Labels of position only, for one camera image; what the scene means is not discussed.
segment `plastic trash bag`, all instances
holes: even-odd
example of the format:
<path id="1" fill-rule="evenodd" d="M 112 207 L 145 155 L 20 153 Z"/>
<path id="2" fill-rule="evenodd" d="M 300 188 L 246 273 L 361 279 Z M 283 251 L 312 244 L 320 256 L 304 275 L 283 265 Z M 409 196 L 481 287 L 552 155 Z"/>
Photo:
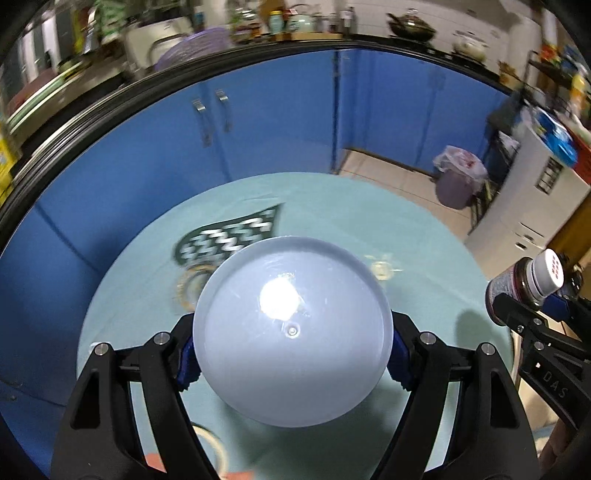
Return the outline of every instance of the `plastic trash bag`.
<path id="1" fill-rule="evenodd" d="M 454 170 L 466 179 L 466 183 L 472 186 L 472 191 L 478 193 L 484 181 L 488 178 L 488 172 L 480 161 L 480 158 L 462 148 L 445 147 L 443 153 L 433 159 L 440 171 Z"/>

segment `white pot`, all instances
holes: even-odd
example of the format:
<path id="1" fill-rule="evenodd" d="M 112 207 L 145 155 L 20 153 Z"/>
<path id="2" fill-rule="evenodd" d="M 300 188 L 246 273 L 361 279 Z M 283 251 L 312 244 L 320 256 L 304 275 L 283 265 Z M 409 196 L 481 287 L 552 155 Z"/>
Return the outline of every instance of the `white pot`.
<path id="1" fill-rule="evenodd" d="M 454 35 L 457 40 L 453 43 L 456 52 L 470 57 L 476 61 L 484 62 L 486 60 L 486 49 L 488 45 L 472 32 L 456 31 Z"/>

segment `white appliance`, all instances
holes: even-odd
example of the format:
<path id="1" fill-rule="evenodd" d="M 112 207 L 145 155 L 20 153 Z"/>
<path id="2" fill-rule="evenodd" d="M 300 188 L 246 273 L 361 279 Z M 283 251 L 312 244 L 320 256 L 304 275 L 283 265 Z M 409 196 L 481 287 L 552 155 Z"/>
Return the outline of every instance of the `white appliance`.
<path id="1" fill-rule="evenodd" d="M 541 252 L 588 191 L 528 127 L 501 191 L 464 243 L 493 278 L 521 257 Z"/>

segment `teal tablecloth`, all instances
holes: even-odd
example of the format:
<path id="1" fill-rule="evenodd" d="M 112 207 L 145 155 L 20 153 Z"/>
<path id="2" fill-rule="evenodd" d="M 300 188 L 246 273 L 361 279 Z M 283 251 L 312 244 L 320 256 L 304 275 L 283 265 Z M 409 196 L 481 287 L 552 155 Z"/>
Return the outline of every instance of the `teal tablecloth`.
<path id="1" fill-rule="evenodd" d="M 97 289 L 80 335 L 78 371 L 92 342 L 125 348 L 173 328 L 184 313 L 173 260 L 175 243 L 202 225 L 283 203 L 275 235 L 319 238 L 371 265 L 385 261 L 393 276 L 382 282 L 390 307 L 419 330 L 449 345 L 492 342 L 508 368 L 507 329 L 486 314 L 486 279 L 468 250 L 423 208 L 369 183 L 312 173 L 251 177 L 219 186 L 176 206 L 125 248 Z M 451 433 L 457 385 L 449 389 L 429 468 L 443 461 Z M 142 445 L 156 452 L 139 385 L 132 386 Z M 230 454 L 230 471 L 254 470 L 256 479 L 369 478 L 398 424 L 408 394 L 387 373 L 348 414 L 305 429 L 257 423 L 229 408 L 203 377 L 182 394 L 191 420 L 217 435 Z"/>

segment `metal handle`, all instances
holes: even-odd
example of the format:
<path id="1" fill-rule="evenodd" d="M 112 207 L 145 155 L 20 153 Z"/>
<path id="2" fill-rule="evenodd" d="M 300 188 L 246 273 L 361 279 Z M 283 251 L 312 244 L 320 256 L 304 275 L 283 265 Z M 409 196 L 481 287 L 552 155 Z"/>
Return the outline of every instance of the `metal handle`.
<path id="1" fill-rule="evenodd" d="M 217 99 L 222 104 L 222 106 L 224 107 L 224 110 L 226 112 L 226 124 L 224 125 L 223 130 L 226 133 L 228 133 L 230 130 L 232 130 L 232 119 L 231 119 L 230 103 L 229 103 L 230 99 L 224 93 L 223 90 L 216 90 L 216 96 L 217 96 Z"/>
<path id="2" fill-rule="evenodd" d="M 199 117 L 201 117 L 201 126 L 203 129 L 203 146 L 204 147 L 209 147 L 212 144 L 212 134 L 209 130 L 209 121 L 207 119 L 207 113 L 205 111 L 205 105 L 203 104 L 203 102 L 198 98 L 196 100 L 193 100 L 193 107 L 195 108 L 195 110 L 197 111 L 197 113 L 199 114 Z"/>

